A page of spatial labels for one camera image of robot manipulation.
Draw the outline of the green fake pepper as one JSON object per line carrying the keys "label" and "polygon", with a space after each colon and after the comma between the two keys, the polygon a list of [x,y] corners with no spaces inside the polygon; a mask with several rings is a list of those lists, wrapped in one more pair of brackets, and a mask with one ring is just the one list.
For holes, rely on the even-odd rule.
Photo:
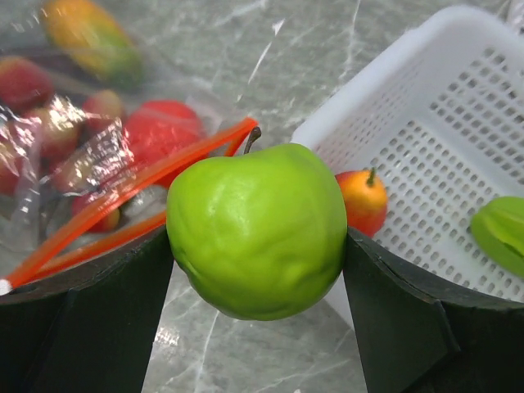
{"label": "green fake pepper", "polygon": [[470,232],[494,262],[523,278],[523,198],[500,196],[482,206],[470,221]]}

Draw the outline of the clear zip top bag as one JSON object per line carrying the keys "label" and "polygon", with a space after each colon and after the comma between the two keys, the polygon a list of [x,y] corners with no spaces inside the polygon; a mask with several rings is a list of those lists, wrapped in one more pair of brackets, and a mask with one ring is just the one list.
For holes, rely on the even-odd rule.
{"label": "clear zip top bag", "polygon": [[[257,125],[130,34],[143,81],[101,81],[52,45],[35,7],[1,33],[1,292],[113,250],[165,222],[165,193],[189,165],[232,156]],[[129,165],[124,123],[143,103],[191,107],[206,136],[145,169]]]}

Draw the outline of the small orange red fruit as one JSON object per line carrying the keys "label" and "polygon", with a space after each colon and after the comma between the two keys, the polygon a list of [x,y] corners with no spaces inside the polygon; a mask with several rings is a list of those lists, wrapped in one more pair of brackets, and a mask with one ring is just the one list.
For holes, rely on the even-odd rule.
{"label": "small orange red fruit", "polygon": [[388,203],[376,169],[346,171],[335,178],[345,202],[348,225],[373,237],[385,223]]}

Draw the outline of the green fake apple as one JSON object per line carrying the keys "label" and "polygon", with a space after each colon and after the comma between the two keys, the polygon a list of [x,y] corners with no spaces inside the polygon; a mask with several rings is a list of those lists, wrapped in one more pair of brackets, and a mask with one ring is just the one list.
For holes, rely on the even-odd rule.
{"label": "green fake apple", "polygon": [[200,297],[236,319],[273,321],[315,305],[339,277],[346,208],[332,171],[289,142],[216,156],[171,184],[166,229]]}

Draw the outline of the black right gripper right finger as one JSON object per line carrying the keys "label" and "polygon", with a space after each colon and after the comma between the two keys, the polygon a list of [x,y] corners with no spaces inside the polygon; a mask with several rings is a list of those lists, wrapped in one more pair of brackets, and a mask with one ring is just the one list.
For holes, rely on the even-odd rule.
{"label": "black right gripper right finger", "polygon": [[521,392],[523,305],[440,278],[351,228],[343,270],[370,392]]}

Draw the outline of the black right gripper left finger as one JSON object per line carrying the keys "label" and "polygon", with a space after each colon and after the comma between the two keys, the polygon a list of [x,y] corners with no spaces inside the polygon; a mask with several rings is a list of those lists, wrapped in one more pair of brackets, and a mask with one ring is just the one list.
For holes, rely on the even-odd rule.
{"label": "black right gripper left finger", "polygon": [[3,392],[139,392],[173,268],[165,228],[1,298]]}

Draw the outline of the white perforated basket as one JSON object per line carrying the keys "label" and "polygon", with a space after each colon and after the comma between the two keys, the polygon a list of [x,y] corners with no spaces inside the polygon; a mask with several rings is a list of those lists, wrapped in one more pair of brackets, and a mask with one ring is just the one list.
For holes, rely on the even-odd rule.
{"label": "white perforated basket", "polygon": [[476,246],[471,216],[523,194],[523,40],[447,7],[409,30],[291,137],[336,173],[373,167],[388,194],[376,240],[442,278],[508,300],[523,281]]}

